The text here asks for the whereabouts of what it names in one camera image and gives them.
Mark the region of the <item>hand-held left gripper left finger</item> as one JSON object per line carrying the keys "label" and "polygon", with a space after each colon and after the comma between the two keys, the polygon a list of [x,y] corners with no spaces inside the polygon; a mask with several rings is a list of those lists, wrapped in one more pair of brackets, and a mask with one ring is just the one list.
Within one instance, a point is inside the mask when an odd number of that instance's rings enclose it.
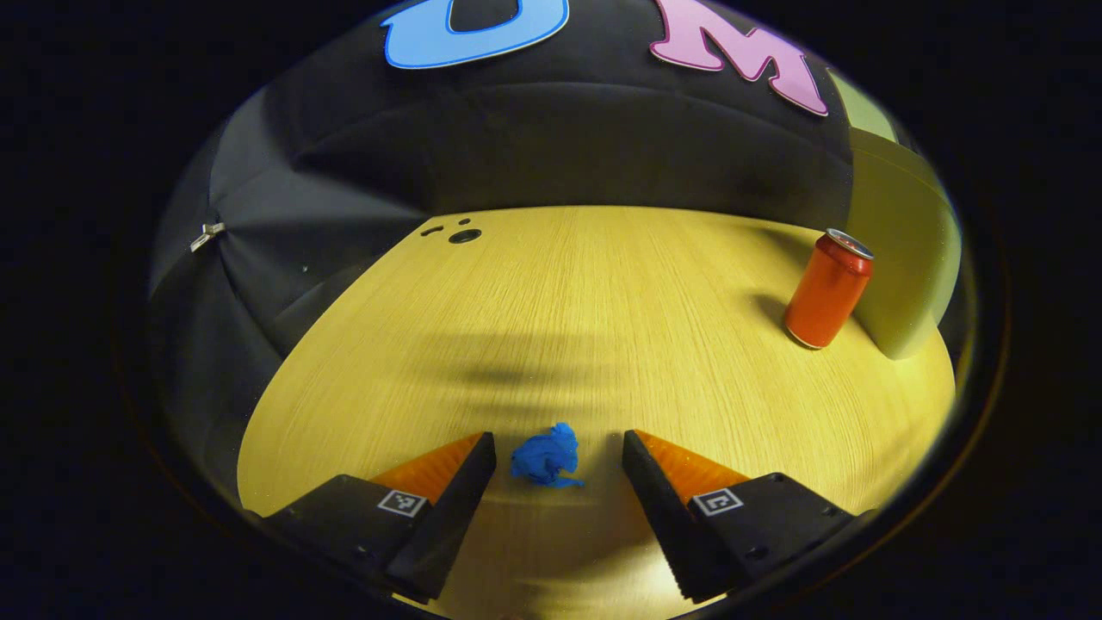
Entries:
{"label": "hand-held left gripper left finger", "polygon": [[363,587],[429,603],[496,467],[491,432],[474,433],[370,479],[335,475],[261,521]]}

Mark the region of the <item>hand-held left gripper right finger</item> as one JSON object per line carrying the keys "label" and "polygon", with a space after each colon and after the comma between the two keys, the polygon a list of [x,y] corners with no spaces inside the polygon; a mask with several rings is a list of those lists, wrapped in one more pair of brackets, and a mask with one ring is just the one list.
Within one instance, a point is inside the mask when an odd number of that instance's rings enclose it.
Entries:
{"label": "hand-held left gripper right finger", "polygon": [[790,475],[747,476],[639,429],[623,435],[622,470],[692,603],[771,577],[858,521]]}

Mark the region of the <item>blue paper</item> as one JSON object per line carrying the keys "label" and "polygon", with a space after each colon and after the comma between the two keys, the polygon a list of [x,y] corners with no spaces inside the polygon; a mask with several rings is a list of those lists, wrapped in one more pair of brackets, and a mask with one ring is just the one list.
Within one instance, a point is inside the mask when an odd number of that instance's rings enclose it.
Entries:
{"label": "blue paper", "polygon": [[523,440],[511,454],[509,474],[517,479],[547,489],[585,487],[571,478],[579,467],[579,437],[566,423],[558,423],[544,433]]}

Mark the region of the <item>orange pop can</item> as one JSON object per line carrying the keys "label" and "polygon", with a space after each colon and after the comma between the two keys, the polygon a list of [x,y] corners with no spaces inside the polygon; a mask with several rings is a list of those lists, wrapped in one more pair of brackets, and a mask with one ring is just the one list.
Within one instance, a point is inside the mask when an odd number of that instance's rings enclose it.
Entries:
{"label": "orange pop can", "polygon": [[802,279],[784,311],[784,328],[807,348],[827,348],[869,286],[874,263],[869,247],[841,229],[827,228],[815,239]]}

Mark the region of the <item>green desktop garbage bin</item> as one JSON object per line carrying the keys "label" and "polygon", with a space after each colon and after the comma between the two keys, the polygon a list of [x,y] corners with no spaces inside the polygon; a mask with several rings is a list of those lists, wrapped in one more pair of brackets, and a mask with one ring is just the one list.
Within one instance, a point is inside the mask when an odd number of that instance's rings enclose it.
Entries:
{"label": "green desktop garbage bin", "polygon": [[932,337],[951,305],[962,259],[959,217],[912,131],[841,70],[827,75],[850,122],[844,232],[874,255],[857,320],[882,353],[901,360]]}

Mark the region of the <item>black backdrop cloth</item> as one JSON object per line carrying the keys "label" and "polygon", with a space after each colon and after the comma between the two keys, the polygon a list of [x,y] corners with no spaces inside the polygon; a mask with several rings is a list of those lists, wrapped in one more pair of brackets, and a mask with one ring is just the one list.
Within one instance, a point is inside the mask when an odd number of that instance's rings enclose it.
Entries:
{"label": "black backdrop cloth", "polygon": [[[550,39],[398,68],[393,6],[217,126],[170,197],[148,285],[166,424],[240,443],[307,326],[430,217],[641,205],[846,221],[849,121],[827,62],[719,0],[568,0]],[[201,224],[225,231],[198,252]]]}

